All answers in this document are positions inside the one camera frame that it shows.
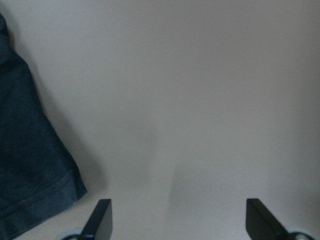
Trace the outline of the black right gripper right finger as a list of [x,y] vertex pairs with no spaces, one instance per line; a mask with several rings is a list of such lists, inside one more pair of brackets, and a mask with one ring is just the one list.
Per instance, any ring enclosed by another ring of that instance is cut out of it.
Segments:
[[246,200],[246,232],[251,240],[295,239],[258,198]]

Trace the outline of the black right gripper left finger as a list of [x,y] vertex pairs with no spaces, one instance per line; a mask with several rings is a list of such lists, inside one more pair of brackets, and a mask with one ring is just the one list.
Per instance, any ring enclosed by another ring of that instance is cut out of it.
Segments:
[[110,240],[112,236],[112,200],[100,199],[81,232],[82,240]]

